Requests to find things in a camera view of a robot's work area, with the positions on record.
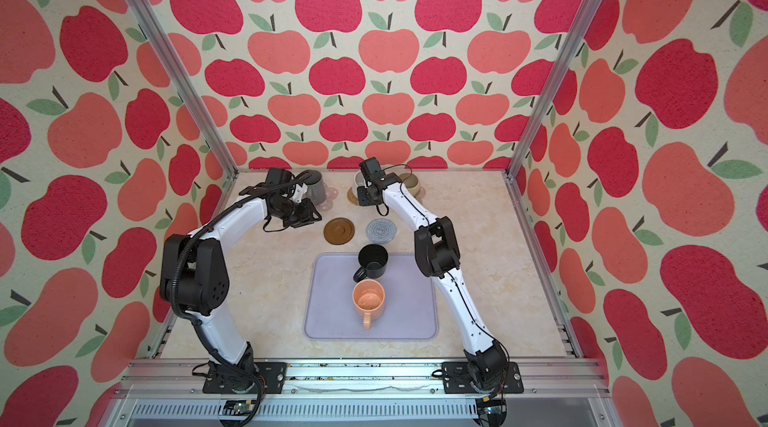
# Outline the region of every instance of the pink apple print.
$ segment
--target pink apple print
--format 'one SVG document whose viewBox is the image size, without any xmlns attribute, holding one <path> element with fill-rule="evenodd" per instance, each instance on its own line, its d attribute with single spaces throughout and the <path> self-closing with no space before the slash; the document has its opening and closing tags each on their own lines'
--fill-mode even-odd
<svg viewBox="0 0 768 427">
<path fill-rule="evenodd" d="M 312 32 L 351 32 L 360 25 L 360 0 L 296 0 L 296 18 Z"/>
<path fill-rule="evenodd" d="M 205 68 L 205 81 L 217 94 L 227 97 L 264 94 L 264 79 L 259 71 L 241 58 L 223 61 L 220 58 Z"/>
<path fill-rule="evenodd" d="M 416 22 L 427 31 L 466 32 L 480 19 L 482 0 L 416 0 Z"/>
<path fill-rule="evenodd" d="M 237 34 L 243 29 L 243 12 L 236 0 L 170 0 L 170 10 L 195 34 Z"/>
<path fill-rule="evenodd" d="M 458 94 L 467 83 L 467 68 L 456 57 L 430 57 L 411 71 L 411 87 L 419 94 Z"/>
</svg>

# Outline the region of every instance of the black cable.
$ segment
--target black cable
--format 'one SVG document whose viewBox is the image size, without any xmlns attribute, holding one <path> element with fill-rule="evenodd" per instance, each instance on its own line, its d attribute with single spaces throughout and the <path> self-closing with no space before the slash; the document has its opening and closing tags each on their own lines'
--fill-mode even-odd
<svg viewBox="0 0 768 427">
<path fill-rule="evenodd" d="M 464 303 L 464 307 L 467 309 L 467 313 L 469 314 L 469 318 L 472 319 L 472 322 L 475 324 L 475 326 L 478 327 L 486 336 L 491 337 L 496 342 L 498 342 L 498 345 L 504 349 L 504 355 L 507 356 L 507 365 L 504 367 L 504 378 L 502 378 L 502 383 L 499 384 L 498 392 L 493 393 L 491 395 L 496 395 L 499 392 L 502 394 L 502 400 L 504 400 L 504 382 L 506 382 L 507 374 L 509 374 L 509 351 L 507 350 L 506 346 L 502 343 L 501 340 L 496 339 L 494 336 L 492 336 L 490 333 L 488 333 L 485 329 L 483 329 L 477 320 L 475 320 L 475 317 L 472 316 L 472 311 L 469 309 L 469 306 L 467 305 L 467 301 L 464 299 L 464 294 L 462 293 L 462 290 L 458 288 L 458 282 L 456 282 L 456 278 L 453 277 L 453 274 L 450 273 L 450 271 L 446 272 L 447 275 L 451 277 L 451 280 L 453 281 L 453 285 L 456 286 L 456 290 L 458 291 L 458 295 L 462 298 L 462 302 Z"/>
</svg>

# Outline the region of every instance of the brown saucer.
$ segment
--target brown saucer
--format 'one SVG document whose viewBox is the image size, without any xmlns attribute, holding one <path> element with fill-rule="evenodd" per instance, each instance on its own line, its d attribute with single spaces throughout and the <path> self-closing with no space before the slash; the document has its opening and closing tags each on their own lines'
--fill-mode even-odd
<svg viewBox="0 0 768 427">
<path fill-rule="evenodd" d="M 325 236 L 328 243 L 341 245 L 352 240 L 355 237 L 355 224 L 344 217 L 331 219 L 322 229 L 322 235 Z"/>
</svg>

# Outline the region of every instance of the lavender tray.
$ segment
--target lavender tray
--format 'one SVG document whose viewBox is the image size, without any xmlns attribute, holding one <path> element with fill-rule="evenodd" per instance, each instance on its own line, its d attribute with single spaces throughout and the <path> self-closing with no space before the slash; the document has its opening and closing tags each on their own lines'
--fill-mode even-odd
<svg viewBox="0 0 768 427">
<path fill-rule="evenodd" d="M 356 253 L 323 253 L 315 259 L 304 334 L 316 340 L 429 340 L 437 334 L 432 281 L 416 266 L 412 253 L 390 253 L 386 272 L 376 279 L 384 287 L 384 314 L 370 330 L 352 302 L 360 267 Z"/>
</svg>

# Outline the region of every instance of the wall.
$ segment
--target wall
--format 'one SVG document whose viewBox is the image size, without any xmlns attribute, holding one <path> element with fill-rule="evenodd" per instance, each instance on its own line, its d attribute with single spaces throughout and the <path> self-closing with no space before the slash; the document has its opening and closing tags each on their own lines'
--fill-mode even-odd
<svg viewBox="0 0 768 427">
<path fill-rule="evenodd" d="M 163 240 L 224 179 L 123 0 L 0 11 L 0 425 L 91 426 L 168 312 Z"/>
<path fill-rule="evenodd" d="M 518 173 L 529 220 L 624 425 L 768 422 L 768 0 L 619 3 Z"/>
<path fill-rule="evenodd" d="M 242 168 L 504 168 L 579 1 L 153 3 Z"/>
</svg>

